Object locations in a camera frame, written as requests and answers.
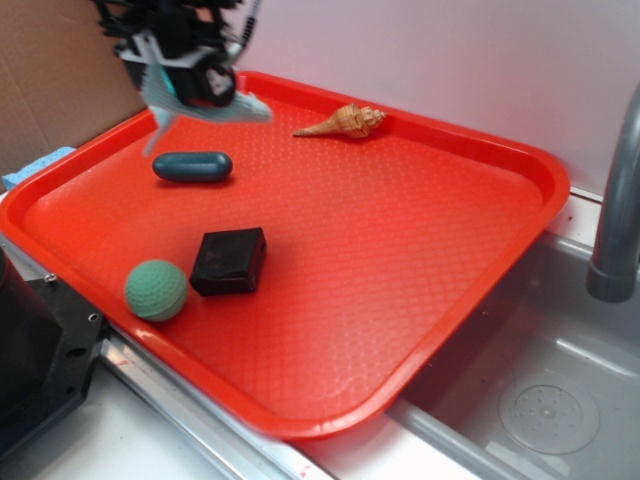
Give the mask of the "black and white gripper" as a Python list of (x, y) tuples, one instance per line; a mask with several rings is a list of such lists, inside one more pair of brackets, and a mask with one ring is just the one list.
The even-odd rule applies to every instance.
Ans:
[(185, 68), (174, 74), (174, 87), (186, 105), (231, 103), (236, 77), (229, 67), (249, 43), (250, 9), (244, 9), (241, 28), (225, 13), (241, 8), (241, 1), (96, 1), (94, 6), (103, 34), (116, 40), (120, 60)]

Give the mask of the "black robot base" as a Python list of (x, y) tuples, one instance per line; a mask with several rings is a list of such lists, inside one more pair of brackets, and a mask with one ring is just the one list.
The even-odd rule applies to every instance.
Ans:
[(1, 460), (81, 405), (106, 319), (65, 281), (24, 279), (1, 254)]

